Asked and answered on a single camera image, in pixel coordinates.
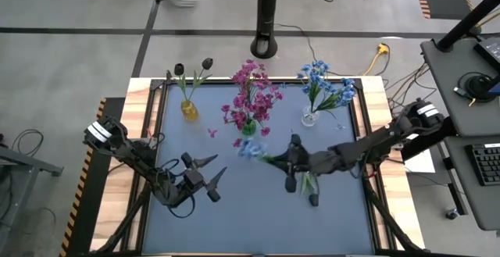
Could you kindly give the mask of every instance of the flower bouquet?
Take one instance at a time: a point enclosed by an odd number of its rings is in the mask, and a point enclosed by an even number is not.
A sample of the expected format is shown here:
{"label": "flower bouquet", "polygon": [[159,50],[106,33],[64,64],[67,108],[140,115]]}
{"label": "flower bouquet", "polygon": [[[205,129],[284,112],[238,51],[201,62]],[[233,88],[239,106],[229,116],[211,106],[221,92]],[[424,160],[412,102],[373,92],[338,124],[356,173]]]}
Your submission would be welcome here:
{"label": "flower bouquet", "polygon": [[[260,134],[266,136],[270,132],[263,122],[269,120],[270,110],[277,100],[283,99],[278,87],[271,86],[271,82],[264,65],[257,65],[247,60],[241,70],[232,77],[239,86],[239,92],[233,99],[233,105],[223,105],[224,123],[233,123],[243,135],[251,137],[261,126]],[[242,139],[237,139],[233,146],[239,147]]]}
{"label": "flower bouquet", "polygon": [[[302,92],[308,95],[310,105],[303,109],[302,124],[307,127],[313,126],[320,117],[320,111],[335,115],[330,111],[341,106],[348,105],[355,95],[354,81],[352,79],[342,78],[343,86],[336,88],[333,83],[327,81],[327,71],[330,65],[323,61],[313,62],[310,65],[304,65],[302,72],[297,73],[297,78],[302,80],[304,87]],[[316,98],[323,91],[323,100],[315,105]]]}
{"label": "flower bouquet", "polygon": [[180,104],[180,110],[182,111],[182,114],[184,115],[184,118],[186,120],[195,121],[199,118],[198,109],[196,109],[195,104],[191,101],[191,97],[193,96],[193,93],[195,93],[195,89],[212,76],[212,74],[206,75],[204,77],[202,76],[203,71],[210,70],[212,64],[212,58],[204,59],[202,62],[202,71],[200,75],[198,76],[196,70],[194,71],[193,88],[191,89],[189,97],[186,95],[186,75],[184,74],[184,65],[178,63],[173,68],[173,73],[179,77],[177,79],[177,84],[184,94],[184,100]]}

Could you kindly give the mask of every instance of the pink flower bunch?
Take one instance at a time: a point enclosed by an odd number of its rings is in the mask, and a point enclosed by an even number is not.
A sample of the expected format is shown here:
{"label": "pink flower bunch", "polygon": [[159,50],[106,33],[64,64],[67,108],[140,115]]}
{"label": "pink flower bunch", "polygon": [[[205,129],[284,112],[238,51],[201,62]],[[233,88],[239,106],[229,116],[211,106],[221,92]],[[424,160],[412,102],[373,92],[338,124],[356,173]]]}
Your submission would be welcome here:
{"label": "pink flower bunch", "polygon": [[270,110],[277,100],[283,99],[278,87],[271,86],[264,65],[257,65],[248,59],[231,78],[239,85],[239,92],[233,99],[233,105],[223,105],[224,123],[234,123],[237,129],[243,130],[245,124],[251,120],[258,122],[262,129],[262,136],[270,132],[269,127],[263,126],[263,121],[269,120]]}

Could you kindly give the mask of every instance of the blue table surface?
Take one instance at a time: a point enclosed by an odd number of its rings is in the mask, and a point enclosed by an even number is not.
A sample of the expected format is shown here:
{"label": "blue table surface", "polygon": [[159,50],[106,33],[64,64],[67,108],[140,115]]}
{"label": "blue table surface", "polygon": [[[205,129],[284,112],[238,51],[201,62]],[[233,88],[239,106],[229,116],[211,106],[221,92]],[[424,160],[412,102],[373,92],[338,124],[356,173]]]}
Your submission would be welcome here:
{"label": "blue table surface", "polygon": [[[254,136],[267,144],[270,155],[286,150],[292,131],[301,136],[309,152],[355,140],[348,107],[334,110],[337,120],[323,112],[315,126],[304,127],[302,110],[309,100],[300,88],[280,89],[284,100],[275,104],[266,123],[270,134]],[[217,189],[221,199],[213,203],[204,189],[198,191],[195,211],[186,219],[175,218],[152,197],[143,253],[373,254],[360,180],[342,172],[319,177],[320,205],[312,207],[308,195],[300,195],[300,184],[294,194],[285,191],[281,170],[237,156],[232,143],[241,135],[236,127],[223,123],[220,111],[222,105],[232,104],[237,92],[234,85],[202,85],[192,98],[200,118],[189,123],[180,111],[180,88],[170,87],[163,122],[166,139],[157,164],[180,158],[183,152],[195,158],[218,154],[202,169],[204,177],[210,180],[225,166],[227,170]],[[218,130],[214,138],[209,128]],[[181,165],[173,172],[181,171]],[[190,210],[190,200],[174,209],[179,215]]]}

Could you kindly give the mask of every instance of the black pole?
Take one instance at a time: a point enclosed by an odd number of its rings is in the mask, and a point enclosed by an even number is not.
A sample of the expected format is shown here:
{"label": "black pole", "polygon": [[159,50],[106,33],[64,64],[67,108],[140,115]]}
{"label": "black pole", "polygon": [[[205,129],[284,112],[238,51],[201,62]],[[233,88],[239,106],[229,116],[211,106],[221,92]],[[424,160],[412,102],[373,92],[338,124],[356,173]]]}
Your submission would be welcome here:
{"label": "black pole", "polygon": [[469,15],[453,27],[453,29],[436,44],[436,47],[443,52],[449,51],[455,42],[467,34],[470,29],[479,23],[479,21],[489,14],[498,4],[500,4],[500,0],[483,0],[469,13]]}
{"label": "black pole", "polygon": [[274,13],[276,0],[257,0],[257,30],[250,45],[252,54],[260,59],[276,55],[278,44],[274,39]]}

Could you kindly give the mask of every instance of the black tulip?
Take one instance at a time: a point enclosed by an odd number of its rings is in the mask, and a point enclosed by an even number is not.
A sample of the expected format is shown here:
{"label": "black tulip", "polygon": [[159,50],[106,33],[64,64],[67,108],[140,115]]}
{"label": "black tulip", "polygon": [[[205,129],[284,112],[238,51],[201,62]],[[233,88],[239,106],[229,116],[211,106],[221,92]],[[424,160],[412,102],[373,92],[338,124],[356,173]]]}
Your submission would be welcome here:
{"label": "black tulip", "polygon": [[203,62],[202,62],[202,67],[204,70],[210,70],[210,68],[212,67],[213,65],[213,59],[212,58],[207,58],[207,59],[204,59]]}
{"label": "black tulip", "polygon": [[184,74],[184,65],[181,63],[176,64],[175,67],[173,68],[173,73],[175,73],[175,75],[177,75],[177,76],[183,75]]}

